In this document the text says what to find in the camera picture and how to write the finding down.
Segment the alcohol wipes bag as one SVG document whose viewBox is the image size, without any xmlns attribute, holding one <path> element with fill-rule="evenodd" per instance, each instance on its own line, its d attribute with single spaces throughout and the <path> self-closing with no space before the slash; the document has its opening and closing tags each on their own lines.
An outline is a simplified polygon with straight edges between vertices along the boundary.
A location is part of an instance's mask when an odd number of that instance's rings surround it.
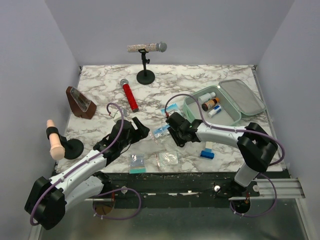
<svg viewBox="0 0 320 240">
<path fill-rule="evenodd" d="M 150 136 L 157 145 L 163 143 L 170 136 L 169 127 L 168 124 L 165 124 L 151 131 Z"/>
</svg>

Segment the brown medicine bottle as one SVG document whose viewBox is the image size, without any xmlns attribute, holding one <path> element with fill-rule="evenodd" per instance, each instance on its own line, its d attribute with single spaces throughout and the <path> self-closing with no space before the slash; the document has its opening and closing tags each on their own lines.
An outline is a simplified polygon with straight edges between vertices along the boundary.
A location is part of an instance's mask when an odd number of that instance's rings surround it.
<svg viewBox="0 0 320 240">
<path fill-rule="evenodd" d="M 219 102 L 220 102 L 219 98 L 217 98 L 217 97 L 216 98 L 212 98 L 212 99 L 204 102 L 201 105 L 201 107 L 205 112 L 207 112 L 208 110 L 213 109 L 217 105 L 217 103 L 219 103 Z"/>
</svg>

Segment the white plastic bottle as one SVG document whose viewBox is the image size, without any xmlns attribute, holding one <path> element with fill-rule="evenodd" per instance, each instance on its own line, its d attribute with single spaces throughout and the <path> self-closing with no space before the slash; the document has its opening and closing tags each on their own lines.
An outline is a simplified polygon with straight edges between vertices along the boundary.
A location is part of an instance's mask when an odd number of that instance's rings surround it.
<svg viewBox="0 0 320 240">
<path fill-rule="evenodd" d="M 205 93 L 205 94 L 199 96 L 199 97 L 197 98 L 197 100 L 198 100 L 198 102 L 199 102 L 200 104 L 203 104 L 203 103 L 205 103 L 205 102 L 207 102 L 207 101 L 209 101 L 210 99 L 213 99 L 213 98 L 215 98 L 215 97 L 216 97 L 216 93 L 215 93 L 215 92 L 208 92 L 208 93 Z"/>
</svg>

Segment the blue white bandage roll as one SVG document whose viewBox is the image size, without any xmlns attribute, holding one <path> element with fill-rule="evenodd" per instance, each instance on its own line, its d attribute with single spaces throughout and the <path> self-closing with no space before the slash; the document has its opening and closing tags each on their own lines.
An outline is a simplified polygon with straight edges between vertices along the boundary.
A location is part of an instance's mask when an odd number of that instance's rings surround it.
<svg viewBox="0 0 320 240">
<path fill-rule="evenodd" d="M 212 108 L 209 112 L 208 112 L 208 117 L 212 118 L 214 115 L 220 113 L 222 111 L 222 107 L 220 105 L 216 105 L 214 108 Z"/>
</svg>

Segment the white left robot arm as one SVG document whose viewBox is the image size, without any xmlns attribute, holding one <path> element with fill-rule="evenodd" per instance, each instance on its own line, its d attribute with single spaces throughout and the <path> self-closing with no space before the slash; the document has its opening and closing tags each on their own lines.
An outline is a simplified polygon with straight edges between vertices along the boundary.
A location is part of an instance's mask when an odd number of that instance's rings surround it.
<svg viewBox="0 0 320 240">
<path fill-rule="evenodd" d="M 98 141 L 79 162 L 49 179 L 38 178 L 25 204 L 30 224 L 46 230 L 55 227 L 67 210 L 90 197 L 107 197 L 115 192 L 102 169 L 116 160 L 126 147 L 145 139 L 150 129 L 137 117 L 118 120 L 111 133 Z"/>
</svg>

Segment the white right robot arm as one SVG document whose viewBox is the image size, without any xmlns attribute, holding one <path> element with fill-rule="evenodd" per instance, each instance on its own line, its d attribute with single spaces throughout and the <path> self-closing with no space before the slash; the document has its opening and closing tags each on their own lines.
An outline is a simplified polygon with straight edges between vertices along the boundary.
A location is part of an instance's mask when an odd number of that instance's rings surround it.
<svg viewBox="0 0 320 240">
<path fill-rule="evenodd" d="M 166 118 L 166 123 L 178 146 L 184 146 L 187 142 L 212 142 L 239 149 L 244 164 L 230 183 L 230 191 L 236 196 L 247 192 L 251 181 L 258 174 L 266 172 L 278 150 L 275 139 L 253 122 L 239 127 L 210 126 L 200 119 L 189 122 L 175 112 Z"/>
</svg>

